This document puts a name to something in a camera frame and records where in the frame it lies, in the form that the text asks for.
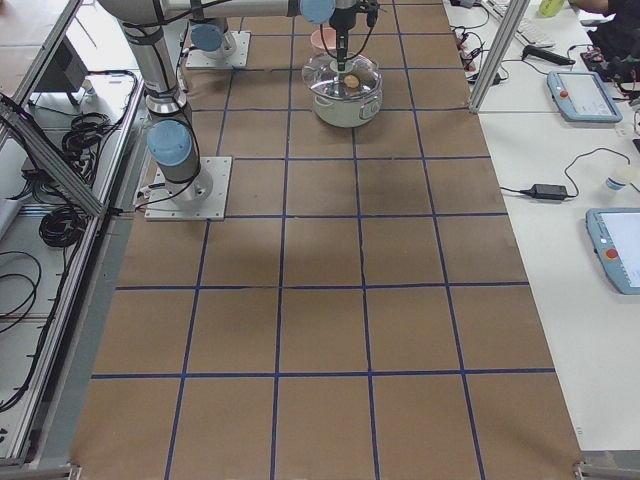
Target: keyboard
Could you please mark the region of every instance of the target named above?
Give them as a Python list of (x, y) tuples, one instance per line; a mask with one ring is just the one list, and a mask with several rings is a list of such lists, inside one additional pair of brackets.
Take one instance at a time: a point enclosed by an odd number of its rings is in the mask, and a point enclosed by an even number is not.
[[(490, 15), (502, 20), (509, 7), (510, 0), (482, 0), (482, 6)], [(556, 42), (543, 32), (528, 18), (523, 18), (516, 29), (515, 37), (524, 45), (534, 45), (539, 48), (553, 48)]]

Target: cup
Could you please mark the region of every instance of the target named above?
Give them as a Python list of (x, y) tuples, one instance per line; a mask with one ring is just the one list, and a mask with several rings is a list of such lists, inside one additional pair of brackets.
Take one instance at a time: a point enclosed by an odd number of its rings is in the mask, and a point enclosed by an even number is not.
[(545, 17), (553, 17), (562, 10), (564, 0), (542, 0), (538, 11)]
[(608, 190), (617, 192), (633, 182), (638, 176), (638, 170), (631, 165), (622, 165), (616, 168), (604, 181)]

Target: brown paper floor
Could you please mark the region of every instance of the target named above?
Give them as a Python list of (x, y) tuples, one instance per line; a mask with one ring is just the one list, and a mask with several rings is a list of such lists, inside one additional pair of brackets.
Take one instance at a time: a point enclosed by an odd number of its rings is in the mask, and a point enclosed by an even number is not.
[(203, 155), (235, 157), (228, 218), (135, 220), (83, 478), (573, 478), (444, 9), (406, 3), (371, 37), (384, 110), (355, 130), (310, 110), (300, 19), (246, 19), (247, 71), (188, 74)]

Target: metal mounting plate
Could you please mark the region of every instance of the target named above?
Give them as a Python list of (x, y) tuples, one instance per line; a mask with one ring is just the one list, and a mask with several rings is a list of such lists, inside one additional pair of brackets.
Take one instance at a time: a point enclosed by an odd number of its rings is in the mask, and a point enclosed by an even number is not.
[[(145, 213), (147, 220), (185, 221), (185, 220), (224, 220), (227, 206), (229, 179), (231, 178), (231, 157), (201, 157), (202, 168), (206, 169), (213, 178), (213, 190), (202, 202), (192, 209), (185, 210), (184, 206), (173, 200), (165, 200), (149, 205)], [(164, 182), (164, 175), (158, 169), (154, 183)], [(162, 200), (169, 196), (164, 189), (154, 190), (149, 198), (150, 202)]]
[(231, 32), (236, 40), (236, 51), (233, 55), (216, 60), (202, 53), (202, 50), (189, 52), (185, 67), (187, 70), (232, 70), (234, 68), (246, 68), (249, 58), (249, 40), (251, 32)]

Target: red emergency stop button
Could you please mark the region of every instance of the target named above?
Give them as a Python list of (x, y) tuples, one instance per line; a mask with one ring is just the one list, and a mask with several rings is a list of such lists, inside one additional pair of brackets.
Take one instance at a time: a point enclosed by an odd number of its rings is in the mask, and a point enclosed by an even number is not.
[(605, 250), (604, 256), (607, 257), (608, 260), (615, 260), (618, 258), (618, 251), (615, 248), (610, 248), (609, 250)]

